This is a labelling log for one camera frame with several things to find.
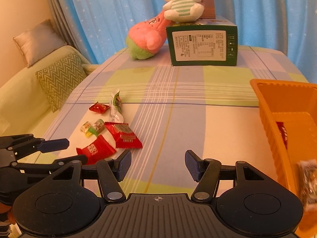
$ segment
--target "silver bolt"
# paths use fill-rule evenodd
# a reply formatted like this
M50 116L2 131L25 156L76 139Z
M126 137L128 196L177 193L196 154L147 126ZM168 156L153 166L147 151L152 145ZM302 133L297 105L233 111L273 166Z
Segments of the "silver bolt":
M108 193L107 197L110 199L110 200L118 200L118 199L121 199L123 197L122 193L120 192L110 192Z
M209 194L207 192L196 192L194 197L198 200L206 200L209 198Z

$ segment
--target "snack package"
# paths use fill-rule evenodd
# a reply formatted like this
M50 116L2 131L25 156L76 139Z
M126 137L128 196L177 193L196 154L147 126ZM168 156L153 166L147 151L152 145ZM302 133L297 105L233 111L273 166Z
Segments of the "snack package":
M103 114L108 110L108 108L110 108L110 106L97 102L94 105L92 105L91 107L89 107L89 110L93 111L95 113Z
M112 134L117 149L141 149L142 143L127 123L105 122L105 127Z
M99 119L89 127L88 131L97 137L104 129L105 122L102 119Z
M317 160L300 161L300 200L305 211L317 211Z
M110 121L112 122L123 122L122 116L122 101L119 97L120 90L111 93L110 105Z
M282 135L282 139L284 141L284 145L287 149L287 132L286 132L286 129L284 127L284 123L283 122L276 122L277 126L278 126L278 129L280 130L280 134Z
M85 122L83 126L80 127L80 131L85 134L86 137L89 137L92 133L89 131L91 124L89 121Z
M94 165L99 160L110 157L116 152L102 135L99 135L89 146L83 149L76 148L76 151L78 155L85 155L88 158L87 165Z

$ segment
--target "green zigzag pillow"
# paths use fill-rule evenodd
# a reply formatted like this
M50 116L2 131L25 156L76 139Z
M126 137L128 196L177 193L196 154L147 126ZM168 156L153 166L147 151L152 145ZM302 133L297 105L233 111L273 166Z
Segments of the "green zigzag pillow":
M77 53L72 53L35 73L51 105L61 109L72 91L87 77Z

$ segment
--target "red wrapper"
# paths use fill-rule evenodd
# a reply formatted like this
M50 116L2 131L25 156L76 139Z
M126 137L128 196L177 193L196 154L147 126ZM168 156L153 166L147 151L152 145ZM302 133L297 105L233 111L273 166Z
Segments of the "red wrapper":
M83 149L76 148L76 151L78 155L84 154L88 158L87 165L94 165L99 160L110 157L116 152L102 135L99 135L89 146Z
M287 149L287 132L286 132L286 129L284 127L284 123L283 122L276 122L277 126L278 126L278 129L280 130L280 134L282 135L282 139L283 139L283 142L284 142L284 145Z
M105 127L112 134L117 149L141 149L142 143L127 123L105 122Z
M108 108L110 108L110 106L104 105L104 104L100 104L100 103L97 102L94 105L92 105L91 107L89 107L89 110L93 111L95 113L103 114L103 113L105 113L108 110Z

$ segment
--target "white label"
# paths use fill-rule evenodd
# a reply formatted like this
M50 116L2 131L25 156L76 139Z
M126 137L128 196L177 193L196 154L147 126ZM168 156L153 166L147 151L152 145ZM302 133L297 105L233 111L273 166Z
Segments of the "white label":
M176 61L226 61L226 31L172 32Z

